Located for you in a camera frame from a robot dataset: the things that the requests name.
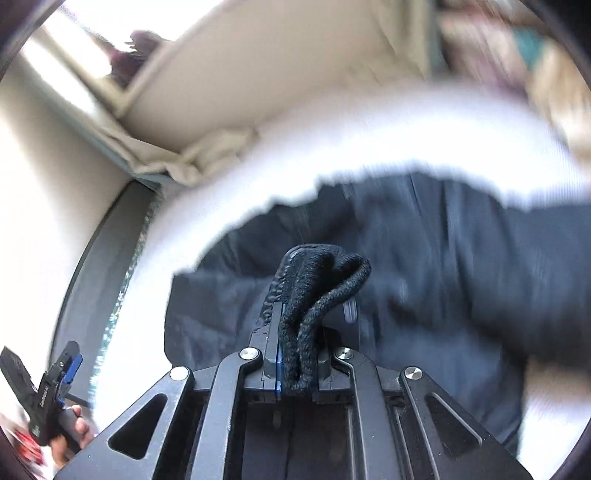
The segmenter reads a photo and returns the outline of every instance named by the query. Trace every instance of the white fabric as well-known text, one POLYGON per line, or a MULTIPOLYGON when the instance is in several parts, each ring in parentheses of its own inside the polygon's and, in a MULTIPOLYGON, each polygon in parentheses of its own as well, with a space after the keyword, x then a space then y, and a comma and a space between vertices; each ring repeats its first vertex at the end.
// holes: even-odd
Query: white fabric
MULTIPOLYGON (((183 185, 195 186, 235 163, 256 138, 254 128, 226 128, 190 142, 178 153, 132 137, 90 90, 45 45, 42 31, 31 37, 20 54, 20 65, 74 127, 120 159, 130 173, 167 172, 183 185)), ((166 181, 160 176, 154 180, 166 181)))
POLYGON ((180 151, 252 127, 389 54, 424 77, 441 66, 433 0, 226 0, 156 52, 125 92, 121 123, 180 151))
MULTIPOLYGON (((215 182, 165 192, 98 379, 94 415, 101 427, 170 367, 163 342, 173 275, 192 269, 229 229, 277 200, 310 200, 320 182, 415 170, 464 180, 523 208, 587 198, 583 172, 523 100, 469 85, 326 92, 262 125, 259 135, 243 162, 215 182)), ((566 457, 589 412, 578 410, 571 429, 548 419, 569 418, 591 398, 582 389, 578 403, 563 402, 535 375, 527 381, 525 404, 551 407, 536 414, 549 415, 546 429, 526 414, 521 432, 521 458, 542 480, 566 457)))

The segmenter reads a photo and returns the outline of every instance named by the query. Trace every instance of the black fabric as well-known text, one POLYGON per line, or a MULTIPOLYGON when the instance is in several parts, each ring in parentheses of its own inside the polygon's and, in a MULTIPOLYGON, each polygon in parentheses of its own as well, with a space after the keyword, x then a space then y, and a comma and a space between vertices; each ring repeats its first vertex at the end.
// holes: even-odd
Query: black fabric
POLYGON ((323 187, 229 232, 175 277, 165 352, 173 365, 217 364, 260 325, 290 248, 338 244, 372 265, 355 297, 361 350, 383 367, 422 367, 515 451, 525 358, 591 365, 589 239, 589 206, 506 209, 422 174, 323 187))
POLYGON ((318 385, 316 334, 325 315, 349 300, 371 273, 369 261, 336 245, 307 245, 287 254, 281 296, 285 310, 279 322, 282 391, 311 398, 318 385))

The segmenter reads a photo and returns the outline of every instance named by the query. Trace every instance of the black jacket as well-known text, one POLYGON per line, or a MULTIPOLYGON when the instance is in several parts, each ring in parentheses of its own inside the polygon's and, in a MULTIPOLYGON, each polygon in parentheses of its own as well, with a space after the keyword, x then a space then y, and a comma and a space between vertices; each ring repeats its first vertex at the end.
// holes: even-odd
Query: black jacket
POLYGON ((173 281, 173 366, 209 367, 247 345, 282 256, 305 243, 369 258, 361 350, 420 366, 512 451, 525 359, 591 367, 591 208, 506 209, 422 174, 323 187, 229 232, 173 281))

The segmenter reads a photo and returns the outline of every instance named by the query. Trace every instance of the black handle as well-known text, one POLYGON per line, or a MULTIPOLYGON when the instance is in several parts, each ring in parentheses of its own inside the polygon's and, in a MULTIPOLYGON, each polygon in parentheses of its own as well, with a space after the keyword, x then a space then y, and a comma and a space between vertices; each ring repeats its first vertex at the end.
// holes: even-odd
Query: black handle
POLYGON ((78 416, 76 416, 76 413, 71 408, 64 408, 57 419, 62 430, 60 433, 66 437, 68 448, 74 453, 80 451, 80 441, 84 438, 84 435, 78 433, 74 428, 77 419, 78 416))

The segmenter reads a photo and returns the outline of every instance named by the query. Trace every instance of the finger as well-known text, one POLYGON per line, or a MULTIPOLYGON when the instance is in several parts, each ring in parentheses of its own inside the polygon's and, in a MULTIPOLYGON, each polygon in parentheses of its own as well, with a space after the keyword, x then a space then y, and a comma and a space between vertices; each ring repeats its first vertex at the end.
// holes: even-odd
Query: finger
POLYGON ((85 419, 83 419, 82 417, 78 417, 76 419, 76 423, 74 424, 75 431, 77 431, 81 435, 84 435, 86 434, 86 432, 88 432, 89 428, 90 427, 88 426, 88 422, 85 419))
POLYGON ((68 442, 63 435, 57 436, 51 439, 49 442, 51 446, 51 456, 53 461, 59 468, 62 468, 67 463, 66 450, 68 448, 68 442))
POLYGON ((96 435, 89 429, 84 435, 84 438, 80 441, 80 448, 88 447, 88 444, 96 437, 96 435))

